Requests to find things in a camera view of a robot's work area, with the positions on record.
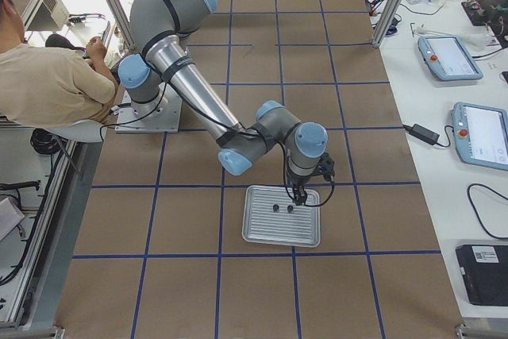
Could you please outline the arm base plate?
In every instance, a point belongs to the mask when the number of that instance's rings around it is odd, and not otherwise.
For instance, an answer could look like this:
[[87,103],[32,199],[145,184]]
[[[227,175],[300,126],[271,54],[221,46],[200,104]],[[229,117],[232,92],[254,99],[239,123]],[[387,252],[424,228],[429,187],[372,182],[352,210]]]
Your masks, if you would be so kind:
[[123,103],[115,122],[116,133],[177,133],[182,109],[182,99],[171,86],[161,83],[158,96],[149,103],[139,104],[124,91]]

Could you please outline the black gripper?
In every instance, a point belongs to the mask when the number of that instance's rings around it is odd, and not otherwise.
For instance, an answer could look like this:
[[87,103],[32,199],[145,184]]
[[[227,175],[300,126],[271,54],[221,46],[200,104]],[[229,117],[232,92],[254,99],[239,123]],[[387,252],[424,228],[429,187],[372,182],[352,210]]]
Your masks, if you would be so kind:
[[307,175],[299,175],[292,170],[286,170],[286,174],[287,182],[291,185],[293,191],[294,201],[298,201],[299,205],[304,206],[308,198],[308,194],[305,190],[305,185],[310,181],[312,177],[317,176],[318,173],[316,171],[312,171]]

